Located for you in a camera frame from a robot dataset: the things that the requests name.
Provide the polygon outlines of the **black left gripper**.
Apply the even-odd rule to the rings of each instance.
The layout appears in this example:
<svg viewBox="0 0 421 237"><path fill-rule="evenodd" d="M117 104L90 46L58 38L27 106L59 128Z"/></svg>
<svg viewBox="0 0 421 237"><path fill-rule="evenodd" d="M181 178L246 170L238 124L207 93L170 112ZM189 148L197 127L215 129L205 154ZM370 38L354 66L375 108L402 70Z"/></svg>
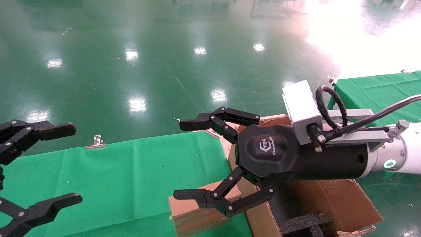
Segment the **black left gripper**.
<svg viewBox="0 0 421 237"><path fill-rule="evenodd" d="M9 165L38 141L50 141L73 136L76 126L69 122L53 125L48 121L28 123L13 120L0 125L0 163ZM3 190L4 174L0 167L0 190ZM68 193L56 198L37 202L24 209L17 204L0 198L0 211L12 220L0 229L2 237L24 237L33 228L54 221L61 209L80 204L83 198L77 193Z"/></svg>

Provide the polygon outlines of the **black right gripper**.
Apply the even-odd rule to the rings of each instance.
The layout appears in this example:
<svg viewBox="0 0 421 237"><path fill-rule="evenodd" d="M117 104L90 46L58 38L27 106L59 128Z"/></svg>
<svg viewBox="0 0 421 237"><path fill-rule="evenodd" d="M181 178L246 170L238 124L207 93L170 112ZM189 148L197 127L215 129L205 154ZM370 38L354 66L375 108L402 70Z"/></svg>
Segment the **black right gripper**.
<svg viewBox="0 0 421 237"><path fill-rule="evenodd" d="M199 208L217 209L233 217L269 201L275 193L271 185L258 192L229 201L226 195L244 176L253 184L295 180L338 180L361 177L368 162L366 144L327 144L317 152L312 144L299 144L291 125L258 126L260 116L220 107L195 119L180 120L182 131L212 129L232 144L237 143L235 168L214 190L175 190L177 200L194 200ZM227 123L248 126L241 133Z"/></svg>

